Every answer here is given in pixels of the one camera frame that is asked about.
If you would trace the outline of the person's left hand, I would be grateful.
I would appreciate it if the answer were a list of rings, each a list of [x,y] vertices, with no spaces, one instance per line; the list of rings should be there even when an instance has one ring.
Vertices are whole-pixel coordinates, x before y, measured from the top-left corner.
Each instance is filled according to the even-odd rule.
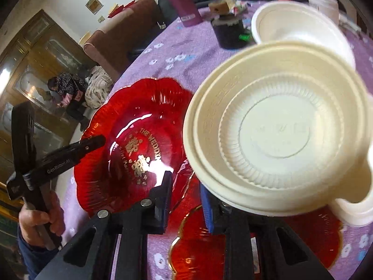
[[[50,230],[57,236],[65,232],[64,210],[60,206],[55,191],[50,191],[51,209],[43,212],[28,210],[24,205],[18,215],[21,236],[31,246],[45,248],[45,243],[37,231],[37,226],[50,224]]]

